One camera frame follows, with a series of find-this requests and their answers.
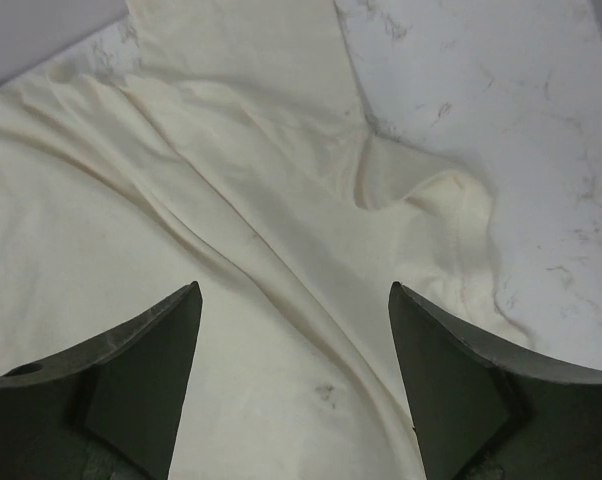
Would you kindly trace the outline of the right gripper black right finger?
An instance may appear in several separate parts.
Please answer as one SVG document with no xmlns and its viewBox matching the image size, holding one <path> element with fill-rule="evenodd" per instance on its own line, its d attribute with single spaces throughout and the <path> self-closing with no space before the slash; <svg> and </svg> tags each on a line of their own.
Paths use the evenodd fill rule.
<svg viewBox="0 0 602 480">
<path fill-rule="evenodd" d="M 602 371 L 482 330 L 394 283 L 392 335 L 429 479 L 602 479 Z"/>
</svg>

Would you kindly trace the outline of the cream white t shirt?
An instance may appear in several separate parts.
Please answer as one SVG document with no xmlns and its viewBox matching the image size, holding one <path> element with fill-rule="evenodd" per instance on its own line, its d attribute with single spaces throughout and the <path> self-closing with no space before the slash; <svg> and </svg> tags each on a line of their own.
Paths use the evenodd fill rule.
<svg viewBox="0 0 602 480">
<path fill-rule="evenodd" d="M 368 125 L 329 1 L 132 1 L 141 64 L 0 91 L 0 375 L 203 296 L 175 479 L 419 479 L 400 282 L 520 345 L 484 186 Z"/>
</svg>

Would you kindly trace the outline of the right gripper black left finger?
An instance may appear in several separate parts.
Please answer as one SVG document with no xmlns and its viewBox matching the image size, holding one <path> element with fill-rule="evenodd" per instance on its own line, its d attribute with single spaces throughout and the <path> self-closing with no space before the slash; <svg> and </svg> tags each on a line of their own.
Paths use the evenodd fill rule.
<svg viewBox="0 0 602 480">
<path fill-rule="evenodd" d="M 165 479 L 202 311 L 197 283 L 0 376 L 0 479 Z"/>
</svg>

